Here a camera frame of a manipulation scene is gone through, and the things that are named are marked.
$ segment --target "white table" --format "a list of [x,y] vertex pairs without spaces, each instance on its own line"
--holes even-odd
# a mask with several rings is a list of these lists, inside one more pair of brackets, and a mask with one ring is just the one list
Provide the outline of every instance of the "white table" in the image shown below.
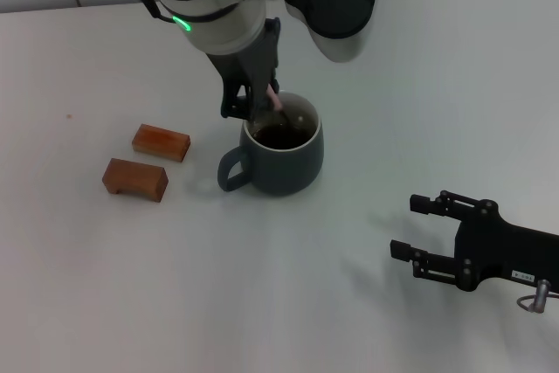
[[[0,16],[2,372],[556,371],[553,301],[413,279],[389,243],[452,255],[458,223],[408,207],[442,189],[559,231],[557,5],[380,0],[346,65],[273,5],[279,82],[326,136],[320,178],[281,199],[218,189],[240,123],[174,25],[139,4]],[[134,153],[143,122],[191,135],[184,163]],[[111,157],[164,166],[162,202],[107,194]]]

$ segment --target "brown wooden block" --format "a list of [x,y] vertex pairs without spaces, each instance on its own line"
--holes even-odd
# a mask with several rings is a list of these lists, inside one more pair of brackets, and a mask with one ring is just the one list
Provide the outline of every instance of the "brown wooden block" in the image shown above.
[[111,159],[103,176],[103,183],[111,194],[142,194],[157,203],[161,202],[168,182],[165,169],[159,166],[121,159]]
[[136,152],[182,162],[190,146],[190,136],[142,124],[132,140]]

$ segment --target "mug rim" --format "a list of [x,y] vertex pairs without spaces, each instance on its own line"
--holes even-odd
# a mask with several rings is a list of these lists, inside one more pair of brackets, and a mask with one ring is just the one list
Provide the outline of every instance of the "mug rim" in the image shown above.
[[[300,98],[302,98],[303,100],[308,101],[308,99],[298,95],[297,93],[292,93],[289,91],[279,91],[280,93],[282,92],[286,92],[286,93],[290,93],[291,95],[295,95],[295,96],[299,96]],[[304,147],[306,147],[310,142],[312,142],[316,136],[319,134],[319,132],[321,131],[321,127],[322,127],[322,118],[321,116],[318,114],[318,111],[316,111],[316,108],[314,108],[314,111],[316,112],[316,115],[318,116],[318,123],[316,124],[316,130],[314,131],[313,136],[308,139],[306,142],[304,142],[303,144],[301,144],[300,146],[297,146],[296,148],[292,148],[292,149],[272,149],[272,148],[268,148],[267,146],[264,146],[263,144],[258,143],[254,137],[251,136],[251,134],[248,132],[248,121],[245,120],[243,121],[243,130],[245,131],[246,136],[251,139],[252,142],[254,142],[254,144],[256,144],[257,146],[265,149],[265,150],[269,150],[271,152],[294,152],[295,150],[299,150],[299,149],[303,149]]]

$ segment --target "coffee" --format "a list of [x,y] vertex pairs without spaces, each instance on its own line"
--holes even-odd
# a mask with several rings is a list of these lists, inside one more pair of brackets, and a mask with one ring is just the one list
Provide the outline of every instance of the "coffee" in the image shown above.
[[288,150],[302,146],[311,140],[313,135],[314,130],[285,123],[262,127],[252,138],[267,148]]

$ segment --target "green led light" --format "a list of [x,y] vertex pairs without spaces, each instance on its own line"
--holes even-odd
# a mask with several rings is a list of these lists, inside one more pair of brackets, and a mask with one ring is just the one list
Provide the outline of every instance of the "green led light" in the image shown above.
[[186,22],[184,22],[182,19],[178,18],[178,17],[173,17],[173,20],[181,25],[187,32],[190,32],[192,30],[192,28],[190,28],[190,25],[188,25]]

